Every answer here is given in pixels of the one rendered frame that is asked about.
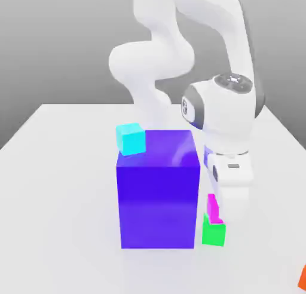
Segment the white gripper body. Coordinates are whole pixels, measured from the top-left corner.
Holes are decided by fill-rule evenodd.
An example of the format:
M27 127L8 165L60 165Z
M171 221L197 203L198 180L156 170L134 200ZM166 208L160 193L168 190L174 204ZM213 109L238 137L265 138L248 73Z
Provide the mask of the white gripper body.
M249 186L253 182L253 169L249 154L210 154L207 166L219 186Z

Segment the small magenta cube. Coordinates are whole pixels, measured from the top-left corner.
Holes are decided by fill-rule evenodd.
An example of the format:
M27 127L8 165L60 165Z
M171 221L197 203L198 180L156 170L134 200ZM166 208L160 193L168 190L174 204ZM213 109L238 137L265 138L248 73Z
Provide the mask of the small magenta cube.
M219 217L219 206L215 194L207 195L207 214L212 224L223 224L223 220Z

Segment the small green cube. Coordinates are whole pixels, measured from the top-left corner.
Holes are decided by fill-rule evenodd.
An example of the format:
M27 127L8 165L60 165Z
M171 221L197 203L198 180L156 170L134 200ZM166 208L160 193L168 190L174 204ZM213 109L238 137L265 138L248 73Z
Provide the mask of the small green cube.
M211 221L210 216L205 213L203 217L203 232L201 242L211 246L221 246L225 244L226 224L222 219Z

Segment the small cyan cube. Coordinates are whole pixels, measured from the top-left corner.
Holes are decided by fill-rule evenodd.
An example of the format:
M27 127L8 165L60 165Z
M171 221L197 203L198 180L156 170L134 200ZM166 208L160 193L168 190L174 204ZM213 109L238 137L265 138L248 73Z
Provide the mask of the small cyan cube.
M146 132L139 123L116 126L117 147L123 156L146 152Z

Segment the small orange cube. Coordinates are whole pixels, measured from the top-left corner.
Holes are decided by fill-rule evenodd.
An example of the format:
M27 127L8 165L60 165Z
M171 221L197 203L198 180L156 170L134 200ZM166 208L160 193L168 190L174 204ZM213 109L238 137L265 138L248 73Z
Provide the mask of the small orange cube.
M306 265L304 265L299 281L298 281L298 287L304 291L306 291Z

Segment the large purple box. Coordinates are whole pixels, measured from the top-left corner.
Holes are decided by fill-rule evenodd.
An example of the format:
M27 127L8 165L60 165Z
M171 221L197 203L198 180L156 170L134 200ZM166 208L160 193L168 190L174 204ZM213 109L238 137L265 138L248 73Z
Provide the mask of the large purple box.
M200 162L189 130L148 130L146 152L118 155L123 249L191 249Z

